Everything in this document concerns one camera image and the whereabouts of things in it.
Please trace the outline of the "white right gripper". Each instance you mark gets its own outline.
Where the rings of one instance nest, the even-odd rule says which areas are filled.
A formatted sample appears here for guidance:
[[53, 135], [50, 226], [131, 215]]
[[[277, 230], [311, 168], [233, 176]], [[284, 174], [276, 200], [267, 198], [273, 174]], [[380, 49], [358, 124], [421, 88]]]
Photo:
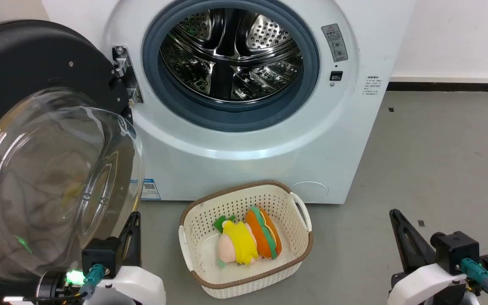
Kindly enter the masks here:
[[387, 305], [418, 305], [441, 290], [463, 282], [466, 274], [451, 275], [435, 263], [435, 251], [398, 209], [389, 211], [395, 241], [404, 272], [412, 272], [397, 282]]

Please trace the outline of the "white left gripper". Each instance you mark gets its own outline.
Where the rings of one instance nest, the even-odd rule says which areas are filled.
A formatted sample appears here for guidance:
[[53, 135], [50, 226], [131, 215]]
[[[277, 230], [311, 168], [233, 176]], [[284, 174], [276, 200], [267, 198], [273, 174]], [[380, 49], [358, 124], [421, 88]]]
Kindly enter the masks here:
[[141, 213], [130, 213], [120, 232], [122, 266], [115, 278], [105, 278], [97, 285], [93, 297], [84, 305], [166, 305], [161, 278], [141, 268]]

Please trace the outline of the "black round glass washer door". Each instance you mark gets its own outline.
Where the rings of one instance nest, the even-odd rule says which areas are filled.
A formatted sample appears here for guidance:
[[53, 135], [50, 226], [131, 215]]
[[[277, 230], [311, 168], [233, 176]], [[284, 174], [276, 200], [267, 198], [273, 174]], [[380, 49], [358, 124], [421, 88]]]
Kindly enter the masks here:
[[143, 148], [116, 68], [58, 23], [0, 23], [0, 305], [118, 237], [137, 211]]

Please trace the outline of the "white front-load washing machine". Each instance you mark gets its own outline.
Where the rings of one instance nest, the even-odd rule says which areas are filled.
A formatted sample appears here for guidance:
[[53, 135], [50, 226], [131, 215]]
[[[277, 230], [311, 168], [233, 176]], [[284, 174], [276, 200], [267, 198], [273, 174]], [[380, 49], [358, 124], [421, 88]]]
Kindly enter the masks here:
[[[194, 201], [248, 182], [326, 185], [319, 203], [343, 204], [354, 181], [416, 0], [279, 0], [309, 26], [320, 54], [312, 95], [289, 118], [245, 133], [209, 130], [174, 114], [145, 77], [142, 46], [155, 16], [174, 0], [42, 0], [50, 21], [91, 41], [114, 61], [128, 48], [144, 103], [132, 106], [144, 147], [144, 177], [162, 200]], [[348, 60], [334, 62], [321, 27], [339, 25]], [[329, 81], [343, 71], [341, 81]]]

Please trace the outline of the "metal door hinge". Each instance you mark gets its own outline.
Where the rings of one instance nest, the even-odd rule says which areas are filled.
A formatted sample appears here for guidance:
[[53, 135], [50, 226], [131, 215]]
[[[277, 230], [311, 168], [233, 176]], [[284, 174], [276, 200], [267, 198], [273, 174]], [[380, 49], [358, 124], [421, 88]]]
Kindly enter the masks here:
[[122, 80], [128, 93], [128, 104], [144, 103], [141, 87], [137, 81], [128, 48], [125, 46], [113, 46], [112, 53], [115, 73]]

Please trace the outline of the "blue white energy label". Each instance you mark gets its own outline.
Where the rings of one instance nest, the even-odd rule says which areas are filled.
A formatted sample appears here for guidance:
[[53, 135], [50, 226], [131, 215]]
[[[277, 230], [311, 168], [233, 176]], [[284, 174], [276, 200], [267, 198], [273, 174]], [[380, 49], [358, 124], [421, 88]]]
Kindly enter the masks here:
[[161, 196], [157, 186], [155, 184], [155, 180], [153, 178], [145, 178], [143, 181], [142, 193], [141, 193], [142, 200], [161, 200]]

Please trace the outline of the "white perforated laundry basket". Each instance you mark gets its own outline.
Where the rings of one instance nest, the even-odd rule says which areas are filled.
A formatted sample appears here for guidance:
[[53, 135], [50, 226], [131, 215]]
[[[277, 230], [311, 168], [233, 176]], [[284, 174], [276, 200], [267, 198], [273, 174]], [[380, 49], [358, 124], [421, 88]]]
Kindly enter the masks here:
[[[221, 220], [244, 222], [252, 207], [270, 217], [281, 253], [252, 265], [219, 261]], [[192, 277], [216, 299], [228, 299], [271, 286], [293, 275], [313, 247], [310, 215], [290, 188], [276, 181], [252, 182], [196, 200], [180, 217], [180, 247]]]

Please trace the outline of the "green felt leaf toy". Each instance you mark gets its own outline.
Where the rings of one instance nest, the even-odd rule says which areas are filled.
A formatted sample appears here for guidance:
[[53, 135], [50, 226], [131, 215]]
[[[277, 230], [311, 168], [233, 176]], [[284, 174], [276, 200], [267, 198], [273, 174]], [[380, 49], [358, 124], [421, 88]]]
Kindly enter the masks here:
[[213, 227], [215, 227], [215, 229], [217, 229], [219, 233], [223, 233], [223, 223], [226, 221], [233, 222], [235, 219], [235, 215], [232, 215], [228, 218], [226, 216], [220, 216], [219, 218], [217, 218], [217, 220], [215, 220], [215, 222], [213, 222]]

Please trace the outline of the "pink doll in yellow shirt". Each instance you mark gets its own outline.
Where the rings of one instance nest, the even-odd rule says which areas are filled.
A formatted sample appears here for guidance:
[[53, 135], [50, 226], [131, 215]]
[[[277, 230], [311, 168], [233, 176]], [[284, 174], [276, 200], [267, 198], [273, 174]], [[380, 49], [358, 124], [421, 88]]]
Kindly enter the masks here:
[[218, 241], [218, 257], [225, 264], [252, 265], [259, 259], [256, 239], [248, 224], [226, 220]]

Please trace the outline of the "round white filter cover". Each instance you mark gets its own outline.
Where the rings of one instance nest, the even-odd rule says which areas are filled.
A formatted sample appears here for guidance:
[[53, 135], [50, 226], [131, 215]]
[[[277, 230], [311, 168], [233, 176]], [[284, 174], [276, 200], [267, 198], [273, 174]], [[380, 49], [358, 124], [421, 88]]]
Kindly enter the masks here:
[[290, 187], [305, 203], [318, 203], [328, 196], [329, 189], [326, 185], [315, 181], [297, 182]]

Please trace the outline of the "orange plush hamburger toy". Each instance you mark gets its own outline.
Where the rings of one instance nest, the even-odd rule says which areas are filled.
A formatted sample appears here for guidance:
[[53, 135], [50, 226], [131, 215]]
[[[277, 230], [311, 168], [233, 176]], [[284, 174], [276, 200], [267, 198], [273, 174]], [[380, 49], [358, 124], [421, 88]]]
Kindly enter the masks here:
[[245, 223], [252, 231], [259, 255], [277, 259], [282, 251], [282, 242], [268, 213], [261, 207], [252, 206], [245, 216]]

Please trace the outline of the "stainless steel washer drum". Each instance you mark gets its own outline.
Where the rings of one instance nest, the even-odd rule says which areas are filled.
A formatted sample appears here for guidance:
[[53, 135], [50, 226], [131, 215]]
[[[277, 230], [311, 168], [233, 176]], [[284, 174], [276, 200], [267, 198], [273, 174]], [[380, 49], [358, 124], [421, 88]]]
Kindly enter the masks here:
[[233, 104], [281, 92], [303, 64], [286, 28], [240, 8], [209, 8], [186, 16], [165, 37], [160, 56], [182, 87]]

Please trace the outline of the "grey warning sticker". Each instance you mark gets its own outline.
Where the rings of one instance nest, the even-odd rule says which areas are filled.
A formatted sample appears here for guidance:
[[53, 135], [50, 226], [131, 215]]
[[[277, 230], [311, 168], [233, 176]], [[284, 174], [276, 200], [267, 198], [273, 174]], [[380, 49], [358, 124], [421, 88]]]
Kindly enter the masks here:
[[325, 25], [321, 29], [327, 39], [334, 62], [348, 60], [346, 45], [339, 25], [337, 23]]

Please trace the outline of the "black wall baseboard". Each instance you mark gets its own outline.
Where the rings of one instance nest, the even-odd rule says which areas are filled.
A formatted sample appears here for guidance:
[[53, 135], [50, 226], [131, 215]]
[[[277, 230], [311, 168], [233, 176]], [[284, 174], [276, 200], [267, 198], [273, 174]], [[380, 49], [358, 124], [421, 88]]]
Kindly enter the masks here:
[[488, 92], [488, 83], [390, 82], [393, 92]]

